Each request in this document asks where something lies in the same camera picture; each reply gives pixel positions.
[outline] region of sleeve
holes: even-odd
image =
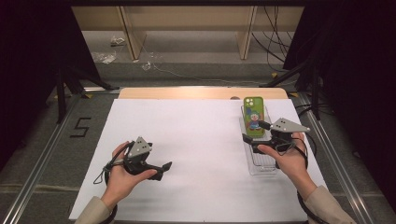
[[[110,216],[111,211],[98,197],[93,197],[76,220],[76,224],[100,223]]]
[[[356,223],[350,217],[330,194],[330,192],[323,186],[317,187],[305,201],[306,207],[320,217],[324,221],[332,224],[354,224]]]

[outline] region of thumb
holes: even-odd
[[[267,154],[268,156],[274,158],[275,160],[277,160],[277,158],[279,157],[279,154],[277,154],[277,152],[271,147],[268,147],[266,145],[258,145],[257,148],[261,152]]]
[[[154,169],[151,169],[151,170],[144,171],[144,172],[136,175],[135,177],[137,178],[138,182],[141,182],[145,179],[149,179],[150,177],[154,176],[155,174],[157,174],[157,171]]]

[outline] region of gray floor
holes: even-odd
[[[84,35],[92,53],[116,55],[116,60],[112,63],[96,64],[102,79],[113,86],[257,86],[258,83],[271,81],[274,72],[283,74],[274,70],[281,70],[282,62],[272,56],[267,61],[267,54],[254,39],[250,44],[248,58],[240,60],[234,33],[230,32],[149,32],[144,43],[145,50],[138,61],[129,58],[127,48],[109,46],[112,36],[123,37],[120,32],[84,32]],[[263,34],[257,33],[255,36],[264,46],[268,46],[268,40]],[[283,33],[281,37],[285,44],[290,43],[289,35]],[[271,50],[283,57],[279,45],[273,44]],[[294,91],[292,84],[296,78],[292,77],[279,87]],[[83,83],[86,87],[94,86],[90,82]],[[68,215],[90,165],[112,101],[118,97],[112,92],[93,92],[88,96],[78,99],[19,223],[71,222]],[[290,99],[296,106],[301,104],[300,98]],[[353,146],[331,109],[322,107],[320,115],[322,125],[367,205],[373,223],[396,223],[395,213],[364,164],[352,154]],[[85,137],[73,138],[72,135],[83,133],[82,130],[75,129],[80,118],[91,118],[80,123],[80,126],[89,127],[89,130]],[[57,100],[53,93],[48,99],[48,108],[43,109],[25,137],[26,147],[15,151],[0,174],[0,217],[7,214],[46,147],[56,120]],[[306,126],[312,125],[306,114],[301,116],[301,121]],[[323,146],[317,136],[312,134],[312,137],[318,148],[319,168],[330,192],[357,219]]]

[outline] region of tripod leg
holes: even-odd
[[[259,87],[264,87],[264,88],[271,88],[275,87],[277,84],[285,81],[289,77],[292,77],[298,73],[300,73],[302,70],[305,69],[306,62],[300,63],[299,65],[295,66],[293,69],[291,69],[289,72],[285,73],[283,76],[275,79],[274,81],[271,81],[265,85],[260,85]]]
[[[61,123],[62,119],[64,119],[64,115],[66,114],[66,100],[64,98],[64,75],[60,70],[58,72],[58,78],[56,81],[56,92],[58,94],[58,121],[57,123]]]
[[[94,84],[96,84],[96,85],[98,85],[100,87],[103,87],[104,89],[106,89],[108,91],[118,90],[119,89],[119,87],[112,87],[112,86],[108,85],[107,83],[105,83],[102,80],[99,80],[99,79],[93,78],[91,76],[88,76],[85,72],[81,71],[80,69],[78,69],[76,67],[69,67],[69,69],[72,72],[74,72],[77,75],[79,75],[80,77],[87,78],[90,82],[92,82],[92,83],[94,83]]]

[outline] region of black backdrop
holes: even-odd
[[[396,211],[396,2],[353,1],[350,7],[341,8],[347,16],[321,55],[319,74],[336,117]],[[307,57],[329,15],[305,8],[285,68]]]
[[[70,7],[0,1],[0,30],[2,169],[45,108],[59,70],[99,75]]]

